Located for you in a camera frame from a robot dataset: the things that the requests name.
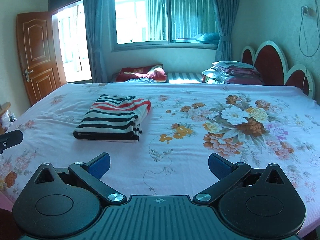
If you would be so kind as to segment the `right blue curtain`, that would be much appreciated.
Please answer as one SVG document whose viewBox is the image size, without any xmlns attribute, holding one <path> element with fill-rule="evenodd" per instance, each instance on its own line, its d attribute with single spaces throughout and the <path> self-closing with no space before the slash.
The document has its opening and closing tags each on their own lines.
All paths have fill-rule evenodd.
<svg viewBox="0 0 320 240">
<path fill-rule="evenodd" d="M 232 31 L 236 20 L 240 0 L 212 0 L 215 22 L 219 33 L 219 43 L 215 55 L 216 61 L 232 59 Z"/>
</svg>

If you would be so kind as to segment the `brown wooden door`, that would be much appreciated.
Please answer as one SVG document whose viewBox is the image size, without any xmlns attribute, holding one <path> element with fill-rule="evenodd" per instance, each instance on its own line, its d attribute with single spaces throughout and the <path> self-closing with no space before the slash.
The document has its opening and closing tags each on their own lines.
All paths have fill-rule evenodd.
<svg viewBox="0 0 320 240">
<path fill-rule="evenodd" d="M 18 57 L 31 105 L 67 83 L 57 28 L 51 12 L 16 16 Z"/>
</svg>

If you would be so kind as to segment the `blue striped cloth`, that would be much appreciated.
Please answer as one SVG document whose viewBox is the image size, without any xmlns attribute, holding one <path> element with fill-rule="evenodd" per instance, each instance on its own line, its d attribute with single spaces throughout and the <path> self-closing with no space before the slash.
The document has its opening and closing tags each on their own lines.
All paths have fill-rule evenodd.
<svg viewBox="0 0 320 240">
<path fill-rule="evenodd" d="M 148 78 L 139 78 L 139 79 L 129 79 L 125 81 L 125 83 L 156 83 L 157 81 L 154 79 L 148 79 Z"/>
</svg>

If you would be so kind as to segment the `wooden bedside object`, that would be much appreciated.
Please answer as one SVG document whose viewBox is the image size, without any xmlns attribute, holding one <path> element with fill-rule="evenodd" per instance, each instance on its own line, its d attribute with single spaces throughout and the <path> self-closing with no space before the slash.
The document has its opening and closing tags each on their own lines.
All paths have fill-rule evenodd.
<svg viewBox="0 0 320 240">
<path fill-rule="evenodd" d="M 0 134 L 4 134 L 16 121 L 16 117 L 10 107 L 11 103 L 9 101 L 1 105 Z"/>
</svg>

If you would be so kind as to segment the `left blue curtain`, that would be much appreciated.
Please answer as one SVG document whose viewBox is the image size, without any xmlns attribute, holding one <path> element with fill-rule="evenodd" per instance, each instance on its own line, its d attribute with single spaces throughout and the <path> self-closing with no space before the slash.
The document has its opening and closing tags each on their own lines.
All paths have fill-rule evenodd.
<svg viewBox="0 0 320 240">
<path fill-rule="evenodd" d="M 105 42 L 108 38 L 108 0 L 83 0 L 89 66 L 93 83 L 108 81 Z"/>
</svg>

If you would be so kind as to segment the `red and white headboard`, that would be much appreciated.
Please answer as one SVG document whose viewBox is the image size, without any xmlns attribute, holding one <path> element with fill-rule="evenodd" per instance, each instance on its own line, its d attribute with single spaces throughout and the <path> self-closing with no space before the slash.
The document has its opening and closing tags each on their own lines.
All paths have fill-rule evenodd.
<svg viewBox="0 0 320 240">
<path fill-rule="evenodd" d="M 282 49 L 273 41 L 263 42 L 257 50 L 245 46 L 241 62 L 253 65 L 268 86 L 295 86 L 309 98 L 315 98 L 315 82 L 303 64 L 289 67 Z"/>
</svg>

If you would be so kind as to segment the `blue curtain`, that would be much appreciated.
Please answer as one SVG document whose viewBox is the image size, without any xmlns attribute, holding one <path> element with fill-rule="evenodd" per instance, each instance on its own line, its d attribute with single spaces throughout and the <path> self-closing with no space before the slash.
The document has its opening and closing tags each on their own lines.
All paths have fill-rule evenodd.
<svg viewBox="0 0 320 240">
<path fill-rule="evenodd" d="M 83 0 L 89 66 L 93 83 L 108 81 L 105 42 L 108 38 L 108 0 Z"/>
<path fill-rule="evenodd" d="M 219 43 L 215 55 L 216 61 L 232 59 L 232 31 L 236 20 L 240 0 L 212 0 L 215 22 L 219 33 Z"/>
</svg>

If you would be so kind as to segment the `sliding glass window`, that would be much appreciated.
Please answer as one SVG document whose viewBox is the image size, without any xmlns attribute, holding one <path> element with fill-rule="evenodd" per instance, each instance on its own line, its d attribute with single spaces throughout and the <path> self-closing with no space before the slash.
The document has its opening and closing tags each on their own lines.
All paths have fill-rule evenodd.
<svg viewBox="0 0 320 240">
<path fill-rule="evenodd" d="M 211 0 L 110 0 L 115 50 L 217 47 Z"/>
</svg>

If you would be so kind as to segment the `striped knit sweater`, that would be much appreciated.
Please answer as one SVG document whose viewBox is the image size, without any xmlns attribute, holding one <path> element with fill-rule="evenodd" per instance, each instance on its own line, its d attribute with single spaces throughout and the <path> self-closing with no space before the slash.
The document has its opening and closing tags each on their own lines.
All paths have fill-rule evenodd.
<svg viewBox="0 0 320 240">
<path fill-rule="evenodd" d="M 149 100 L 136 96 L 99 96 L 74 129 L 79 140 L 139 142 L 141 123 L 151 109 Z"/>
</svg>

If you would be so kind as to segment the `striped mattress cover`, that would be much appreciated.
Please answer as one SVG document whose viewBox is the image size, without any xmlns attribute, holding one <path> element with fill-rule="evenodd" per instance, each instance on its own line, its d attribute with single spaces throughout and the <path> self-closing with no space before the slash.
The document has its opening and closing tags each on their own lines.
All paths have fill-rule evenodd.
<svg viewBox="0 0 320 240">
<path fill-rule="evenodd" d="M 167 74 L 168 83 L 172 84 L 197 84 L 202 83 L 202 76 L 199 73 L 175 73 Z"/>
</svg>

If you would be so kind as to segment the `wall power socket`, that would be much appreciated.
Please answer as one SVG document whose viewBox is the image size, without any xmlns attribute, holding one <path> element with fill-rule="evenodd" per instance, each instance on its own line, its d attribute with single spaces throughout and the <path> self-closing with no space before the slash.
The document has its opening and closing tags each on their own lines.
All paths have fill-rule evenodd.
<svg viewBox="0 0 320 240">
<path fill-rule="evenodd" d="M 301 7 L 301 15 L 302 17 L 305 17 L 305 16 L 313 17 L 315 15 L 315 11 L 307 5 L 303 5 Z"/>
</svg>

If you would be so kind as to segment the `floral white bed sheet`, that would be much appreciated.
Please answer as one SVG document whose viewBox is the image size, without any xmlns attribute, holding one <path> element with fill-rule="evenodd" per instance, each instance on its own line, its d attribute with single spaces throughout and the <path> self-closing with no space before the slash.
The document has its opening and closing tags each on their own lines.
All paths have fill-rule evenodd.
<svg viewBox="0 0 320 240">
<path fill-rule="evenodd" d="M 135 96 L 151 109 L 138 142 L 79 140 L 73 135 L 101 95 Z M 13 203 L 41 163 L 67 167 L 109 153 L 103 182 L 132 194 L 190 196 L 216 182 L 217 153 L 253 168 L 278 164 L 306 206 L 300 230 L 319 226 L 319 105 L 287 86 L 66 84 L 13 124 L 21 144 L 1 155 L 1 193 Z"/>
</svg>

